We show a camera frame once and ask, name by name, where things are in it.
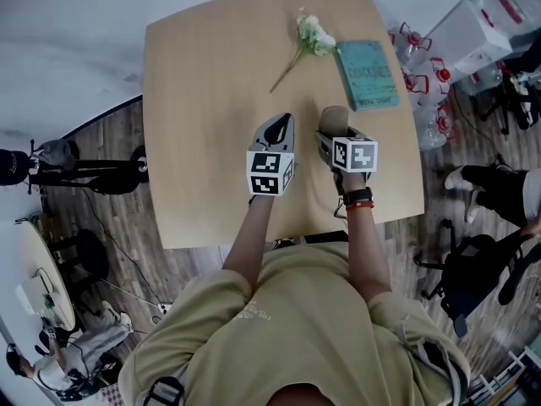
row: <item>round white table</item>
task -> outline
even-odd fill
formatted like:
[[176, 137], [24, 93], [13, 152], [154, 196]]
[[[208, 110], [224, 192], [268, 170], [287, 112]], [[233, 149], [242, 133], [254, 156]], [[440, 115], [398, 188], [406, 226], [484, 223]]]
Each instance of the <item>round white table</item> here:
[[47, 244], [39, 230], [31, 222], [22, 222], [17, 226], [19, 235], [20, 263], [28, 273], [29, 278], [43, 274], [52, 284], [51, 298], [54, 302], [53, 311], [61, 328], [72, 331], [75, 328], [75, 313], [68, 290], [64, 285], [57, 263], [52, 257]]

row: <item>red bracelet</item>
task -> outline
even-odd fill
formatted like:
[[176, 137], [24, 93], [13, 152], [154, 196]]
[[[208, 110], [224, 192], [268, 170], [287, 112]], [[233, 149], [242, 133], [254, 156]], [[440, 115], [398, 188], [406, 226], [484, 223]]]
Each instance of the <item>red bracelet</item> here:
[[365, 201], [356, 201], [355, 203], [352, 203], [351, 205], [346, 206], [346, 211], [352, 211], [353, 209], [357, 209], [358, 207], [374, 207], [374, 202], [371, 200], [365, 200]]

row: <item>black wristwatch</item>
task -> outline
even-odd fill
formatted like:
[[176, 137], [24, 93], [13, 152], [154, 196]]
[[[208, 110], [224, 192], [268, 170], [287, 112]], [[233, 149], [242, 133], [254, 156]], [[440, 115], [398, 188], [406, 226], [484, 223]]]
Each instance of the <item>black wristwatch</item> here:
[[358, 201], [372, 201], [372, 189], [369, 186], [344, 194], [344, 205], [348, 206]]

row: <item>book cover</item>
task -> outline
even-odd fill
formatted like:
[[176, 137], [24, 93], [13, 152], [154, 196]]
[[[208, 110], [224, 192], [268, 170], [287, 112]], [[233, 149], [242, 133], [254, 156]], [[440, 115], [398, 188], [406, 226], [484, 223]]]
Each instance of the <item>book cover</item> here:
[[388, 108], [400, 98], [381, 45], [377, 41], [336, 44], [336, 59], [351, 108], [354, 111]]

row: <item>hair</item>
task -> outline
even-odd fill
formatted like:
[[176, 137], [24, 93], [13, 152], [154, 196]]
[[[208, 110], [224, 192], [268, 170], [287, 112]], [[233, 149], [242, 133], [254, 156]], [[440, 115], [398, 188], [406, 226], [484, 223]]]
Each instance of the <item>hair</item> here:
[[20, 357], [17, 352], [7, 352], [6, 360], [8, 361], [9, 368], [13, 371], [13, 373], [15, 373], [15, 375], [26, 377], [26, 374], [20, 369]]

